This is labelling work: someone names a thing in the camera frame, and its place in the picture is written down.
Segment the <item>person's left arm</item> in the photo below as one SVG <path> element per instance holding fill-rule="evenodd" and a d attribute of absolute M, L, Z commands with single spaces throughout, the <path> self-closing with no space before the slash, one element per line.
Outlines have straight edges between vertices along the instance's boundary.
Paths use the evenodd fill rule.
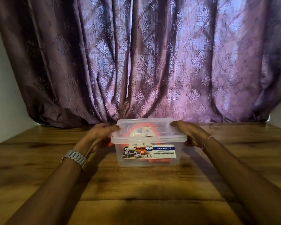
<path fill-rule="evenodd" d="M 86 158 L 95 151 L 98 143 L 107 138 L 116 125 L 98 124 L 74 146 L 73 150 Z M 79 178 L 81 165 L 65 158 L 48 180 L 11 216 L 5 225 L 58 224 L 65 202 Z"/>

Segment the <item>label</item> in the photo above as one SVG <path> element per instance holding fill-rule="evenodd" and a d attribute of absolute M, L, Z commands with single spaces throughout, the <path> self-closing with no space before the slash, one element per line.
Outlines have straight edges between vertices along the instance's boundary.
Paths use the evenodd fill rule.
<path fill-rule="evenodd" d="M 124 148 L 123 159 L 172 159 L 176 158 L 174 145 L 130 145 Z"/>

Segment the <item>storage box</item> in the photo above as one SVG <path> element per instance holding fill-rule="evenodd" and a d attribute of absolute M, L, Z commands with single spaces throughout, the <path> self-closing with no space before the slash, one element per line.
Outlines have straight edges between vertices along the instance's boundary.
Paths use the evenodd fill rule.
<path fill-rule="evenodd" d="M 187 136 L 170 123 L 172 118 L 121 119 L 113 132 L 120 166 L 166 166 L 180 162 Z"/>

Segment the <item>wooden table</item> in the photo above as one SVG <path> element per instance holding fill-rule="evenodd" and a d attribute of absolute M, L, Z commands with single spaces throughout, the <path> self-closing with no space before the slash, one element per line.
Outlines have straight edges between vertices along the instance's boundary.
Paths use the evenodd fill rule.
<path fill-rule="evenodd" d="M 280 128 L 266 123 L 202 126 L 281 188 Z M 0 144 L 0 224 L 85 132 L 36 126 Z M 101 149 L 72 193 L 61 224 L 253 224 L 198 148 L 185 148 L 179 166 L 128 168 L 118 166 L 114 147 Z"/>

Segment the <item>clear plastic lid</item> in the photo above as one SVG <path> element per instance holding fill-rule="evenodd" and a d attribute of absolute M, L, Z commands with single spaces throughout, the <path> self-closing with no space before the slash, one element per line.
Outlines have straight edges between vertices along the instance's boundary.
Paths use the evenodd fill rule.
<path fill-rule="evenodd" d="M 113 144 L 150 142 L 184 142 L 187 136 L 170 125 L 173 118 L 121 119 L 117 122 L 121 129 L 113 132 Z"/>

